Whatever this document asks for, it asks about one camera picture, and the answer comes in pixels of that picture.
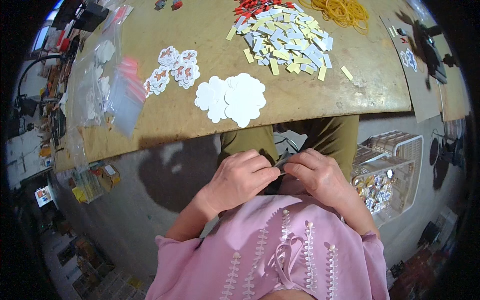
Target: wall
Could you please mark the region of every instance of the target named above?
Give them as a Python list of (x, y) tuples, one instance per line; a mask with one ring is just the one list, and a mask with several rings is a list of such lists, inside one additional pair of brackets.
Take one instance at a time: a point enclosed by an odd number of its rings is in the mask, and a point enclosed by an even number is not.
[[(49, 59), (46, 61), (47, 66), (55, 65), (56, 64), (56, 59)], [(32, 63), (33, 60), (26, 60), (23, 62), (22, 67), (17, 73), (17, 84), (15, 84), (14, 88), (14, 93), (13, 93), (13, 100), (17, 97), (17, 88), (18, 88), (18, 82), (20, 81), (20, 76), (22, 76), (22, 73), (25, 71), (25, 69)], [(39, 73), (41, 73), (44, 65), (42, 62), (38, 62), (35, 65), (33, 65), (27, 72), (26, 74), (26, 80), (22, 83), (20, 86), (20, 94), (27, 94), (28, 96), (37, 96), (40, 94), (40, 89), (42, 87), (47, 86), (47, 79), (38, 76)]]
[(7, 142), (7, 174), (10, 189), (20, 188), (20, 182), (50, 167), (41, 164), (38, 156), (42, 133), (35, 128)]

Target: white lace trim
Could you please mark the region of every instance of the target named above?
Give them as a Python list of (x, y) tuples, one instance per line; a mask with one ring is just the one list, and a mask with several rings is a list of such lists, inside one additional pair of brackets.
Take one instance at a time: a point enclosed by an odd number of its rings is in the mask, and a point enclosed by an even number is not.
[(313, 229), (315, 228), (313, 226), (313, 223), (312, 222), (308, 222), (307, 224), (307, 240), (305, 241), (305, 252), (303, 254), (305, 254), (305, 264), (307, 265), (307, 270), (308, 270), (308, 273), (307, 273), (307, 276), (309, 278), (307, 278), (307, 288), (309, 288), (312, 292), (315, 292), (313, 289), (314, 288), (317, 288), (317, 285), (315, 284), (315, 282), (317, 282), (317, 280), (315, 279), (315, 276), (317, 276), (317, 273), (316, 273), (316, 267), (315, 267), (315, 264), (313, 263), (313, 253), (311, 250), (313, 250), (313, 236), (312, 234), (315, 233), (315, 231), (313, 231)]
[(242, 293), (243, 295), (247, 296), (246, 298), (243, 298), (243, 300), (249, 300), (249, 299), (251, 299), (252, 295), (255, 295), (255, 292), (252, 291), (252, 289), (255, 287), (255, 285), (252, 283), (253, 271), (257, 267), (258, 261), (261, 259), (262, 255), (265, 254), (264, 245), (267, 244), (267, 242), (265, 240), (268, 239), (267, 236), (265, 235), (265, 234), (268, 234), (268, 231), (265, 228), (261, 229), (260, 233), (261, 233), (261, 235), (258, 236), (259, 241), (257, 242), (258, 247), (255, 248), (257, 250), (257, 252), (255, 252), (255, 255), (257, 255), (257, 256), (253, 259), (252, 268), (250, 269), (250, 272), (248, 273), (248, 277), (245, 278), (245, 281), (247, 283), (243, 285), (243, 287), (247, 289), (246, 291), (244, 291)]
[(281, 290), (281, 289), (299, 289), (299, 290), (302, 290), (301, 288), (299, 287), (296, 287), (296, 286), (293, 286), (292, 288), (287, 288), (285, 285), (281, 284), (281, 285), (277, 285), (276, 287), (273, 288), (273, 290), (269, 291), (268, 293), (271, 294), (275, 291), (278, 291), (278, 290)]
[(330, 262), (330, 286), (328, 287), (328, 290), (330, 293), (328, 294), (330, 296), (330, 299), (333, 300), (334, 297), (336, 297), (335, 291), (337, 290), (337, 279), (338, 277), (335, 275), (337, 273), (337, 267), (338, 265), (336, 262), (338, 259), (336, 258), (338, 253), (336, 253), (338, 249), (335, 247), (335, 245), (330, 245), (330, 248), (328, 249), (328, 255), (330, 256), (330, 259), (328, 260)]
[(237, 281), (235, 280), (236, 277), (238, 277), (238, 275), (235, 273), (237, 272), (239, 269), (237, 268), (237, 265), (240, 264), (240, 261), (239, 259), (241, 258), (240, 254), (238, 252), (235, 252), (233, 253), (233, 260), (230, 261), (230, 263), (232, 264), (232, 266), (229, 268), (231, 270), (231, 272), (227, 275), (228, 276), (228, 279), (225, 280), (225, 282), (227, 282), (228, 284), (224, 285), (223, 287), (226, 288), (226, 290), (224, 290), (222, 292), (222, 294), (224, 295), (223, 297), (220, 297), (220, 300), (230, 300), (229, 296), (233, 295), (232, 292), (230, 292), (230, 290), (234, 290), (235, 287), (232, 285), (232, 284), (236, 284)]
[(287, 209), (284, 209), (282, 212), (282, 242), (287, 241), (289, 239), (288, 235), (291, 233), (289, 213)]

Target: floor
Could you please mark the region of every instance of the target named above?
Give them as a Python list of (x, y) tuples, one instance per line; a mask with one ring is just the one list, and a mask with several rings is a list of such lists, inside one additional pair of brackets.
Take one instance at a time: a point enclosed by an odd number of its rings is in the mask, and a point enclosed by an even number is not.
[[(450, 165), (441, 186), (437, 183), (434, 187), (429, 141), (433, 129), (440, 134), (444, 131), (440, 116), (417, 124), (413, 115), (363, 115), (358, 142), (394, 129), (423, 134), (424, 149), (413, 207), (380, 228), (388, 267), (415, 253), (428, 221), (435, 221), (441, 208), (460, 196), (463, 183), (463, 171)], [(299, 146), (305, 139), (293, 132), (287, 134)], [(283, 152), (285, 143), (278, 149)], [(208, 183), (218, 152), (219, 136), (212, 135), (112, 158), (109, 161), (118, 169), (121, 182), (91, 204), (79, 204), (73, 198), (66, 189), (68, 174), (61, 173), (57, 176), (58, 204), (76, 232), (88, 233), (117, 266), (148, 282), (157, 267), (154, 237), (164, 235), (182, 208)], [(204, 234), (212, 226), (208, 224)]]

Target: clutter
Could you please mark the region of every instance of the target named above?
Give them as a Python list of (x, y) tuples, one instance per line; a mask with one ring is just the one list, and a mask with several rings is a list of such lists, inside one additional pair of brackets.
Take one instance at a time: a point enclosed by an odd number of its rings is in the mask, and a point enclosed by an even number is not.
[(249, 46), (243, 50), (247, 62), (257, 60), (259, 65), (270, 66), (273, 75), (279, 75), (279, 66), (285, 65), (290, 73), (304, 71), (312, 75), (319, 71), (318, 79), (323, 81), (326, 69), (332, 68), (325, 52), (332, 50), (334, 39), (298, 5), (287, 2), (271, 7), (261, 5), (255, 10), (257, 6), (251, 8), (247, 1), (241, 2), (237, 12), (244, 13), (226, 39), (243, 35)]

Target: finger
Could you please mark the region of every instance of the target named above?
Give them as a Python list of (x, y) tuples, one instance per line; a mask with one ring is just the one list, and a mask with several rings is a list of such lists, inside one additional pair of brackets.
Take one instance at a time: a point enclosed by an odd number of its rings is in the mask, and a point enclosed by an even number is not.
[(254, 173), (260, 169), (271, 167), (272, 164), (270, 164), (265, 156), (259, 155), (247, 160), (245, 166), (251, 173)]
[(314, 190), (316, 189), (317, 184), (314, 176), (315, 172), (308, 167), (302, 164), (288, 162), (283, 166), (283, 170), (285, 170), (286, 173), (298, 178), (303, 184), (307, 185), (308, 187)]
[(305, 149), (305, 152), (307, 152), (308, 154), (311, 154), (312, 156), (318, 158), (318, 160), (322, 160), (325, 157), (327, 157), (327, 156), (321, 154), (320, 152), (318, 152), (317, 150), (312, 149), (312, 148)]
[(255, 149), (250, 149), (245, 152), (241, 152), (237, 158), (239, 161), (246, 161), (249, 160), (250, 158), (254, 158), (256, 156), (259, 156), (260, 154), (257, 152)]
[(256, 171), (252, 175), (253, 180), (258, 183), (258, 186), (265, 187), (280, 176), (280, 169), (277, 167), (267, 167)]
[(320, 165), (320, 160), (316, 156), (313, 156), (308, 152), (300, 152), (292, 155), (288, 159), (288, 162), (294, 164), (302, 164), (310, 170), (317, 170)]

